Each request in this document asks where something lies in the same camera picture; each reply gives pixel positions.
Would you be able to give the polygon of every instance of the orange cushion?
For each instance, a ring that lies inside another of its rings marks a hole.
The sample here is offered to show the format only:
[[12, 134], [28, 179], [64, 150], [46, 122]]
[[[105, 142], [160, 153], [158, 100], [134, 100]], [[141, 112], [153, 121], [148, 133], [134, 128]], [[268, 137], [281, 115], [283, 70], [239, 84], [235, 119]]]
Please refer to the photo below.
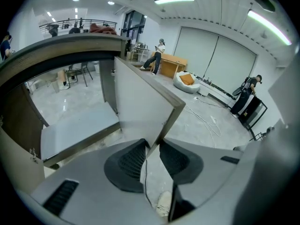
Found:
[[185, 85], [193, 85], [194, 84], [194, 80], [191, 76], [191, 74], [186, 74], [186, 75], [182, 75], [182, 76], [179, 76], [181, 78], [181, 80], [183, 81], [183, 83]]

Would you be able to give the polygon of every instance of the white floor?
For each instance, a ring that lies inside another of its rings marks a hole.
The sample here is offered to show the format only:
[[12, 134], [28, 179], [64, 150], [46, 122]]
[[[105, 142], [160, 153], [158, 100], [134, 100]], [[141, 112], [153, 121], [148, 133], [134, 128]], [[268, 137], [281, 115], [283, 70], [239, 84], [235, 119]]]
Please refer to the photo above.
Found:
[[[150, 72], [145, 72], [153, 79], [164, 85], [172, 91], [191, 108], [195, 113], [201, 116], [204, 120], [213, 125], [211, 116], [217, 119], [217, 125], [220, 132], [214, 126], [216, 135], [210, 128], [208, 131], [204, 123], [193, 114], [182, 111], [179, 118], [176, 120], [173, 127], [170, 129], [166, 138], [174, 138], [189, 143], [199, 144], [207, 147], [216, 147], [221, 149], [232, 150], [236, 146], [247, 144], [251, 139], [250, 133], [241, 125], [238, 119], [235, 119], [229, 112], [229, 109], [220, 108], [199, 101], [195, 101], [194, 97], [199, 97], [203, 102], [224, 106], [211, 97], [201, 97], [199, 94], [188, 94], [173, 86], [173, 81], [163, 75], [152, 76]], [[38, 110], [41, 112], [45, 120], [51, 125], [57, 121], [71, 116], [77, 112], [94, 106], [97, 103], [103, 103], [101, 90], [101, 82], [99, 74], [91, 73], [94, 80], [87, 75], [88, 87], [85, 87], [82, 75], [78, 76], [78, 82], [71, 85], [68, 90], [62, 90], [55, 93], [52, 85], [43, 86], [37, 89], [32, 95], [32, 100]], [[107, 136], [105, 139], [96, 142], [86, 149], [78, 152], [72, 157], [69, 157], [59, 165], [64, 165], [71, 159], [88, 151], [98, 150], [103, 147], [111, 146], [124, 141], [124, 136], [120, 130]], [[143, 165], [141, 182], [144, 183], [145, 164]], [[147, 194], [151, 200], [152, 206], [155, 208], [159, 195], [163, 191], [172, 191], [173, 181], [168, 172], [164, 168], [163, 163], [159, 158], [158, 148], [148, 158], [148, 173], [147, 173]]]

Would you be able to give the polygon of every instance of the red cloth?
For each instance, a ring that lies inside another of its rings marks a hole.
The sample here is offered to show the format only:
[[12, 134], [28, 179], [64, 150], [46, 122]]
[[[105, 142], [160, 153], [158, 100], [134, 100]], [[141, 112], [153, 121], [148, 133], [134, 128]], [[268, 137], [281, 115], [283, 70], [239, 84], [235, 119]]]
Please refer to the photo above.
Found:
[[97, 24], [92, 23], [90, 25], [90, 32], [98, 32], [98, 33], [107, 33], [117, 35], [116, 30], [111, 27], [97, 26]]

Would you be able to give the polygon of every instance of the woman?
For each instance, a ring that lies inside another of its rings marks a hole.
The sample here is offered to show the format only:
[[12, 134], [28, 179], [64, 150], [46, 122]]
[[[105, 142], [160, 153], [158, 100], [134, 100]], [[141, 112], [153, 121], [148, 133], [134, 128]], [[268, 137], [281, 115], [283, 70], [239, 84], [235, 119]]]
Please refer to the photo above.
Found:
[[164, 53], [164, 51], [165, 51], [165, 43], [162, 38], [159, 40], [159, 45], [155, 46], [155, 51], [156, 52], [155, 52], [154, 56], [152, 58], [149, 58], [145, 62], [144, 66], [140, 67], [140, 69], [146, 69], [147, 67], [149, 67], [150, 63], [155, 61], [155, 68], [154, 68], [152, 75], [156, 75], [156, 73], [158, 72], [158, 67], [159, 67], [159, 63], [161, 60], [161, 54]]

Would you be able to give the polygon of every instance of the white shirt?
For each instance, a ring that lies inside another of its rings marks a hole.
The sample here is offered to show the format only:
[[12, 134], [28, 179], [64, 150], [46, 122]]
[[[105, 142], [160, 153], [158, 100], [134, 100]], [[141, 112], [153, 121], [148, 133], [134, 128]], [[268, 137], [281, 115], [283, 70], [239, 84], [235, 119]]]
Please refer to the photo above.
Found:
[[163, 45], [163, 44], [162, 44], [162, 45], [160, 44], [160, 45], [158, 45], [157, 47], [158, 47], [160, 50], [164, 50], [164, 49], [165, 49], [165, 45]]

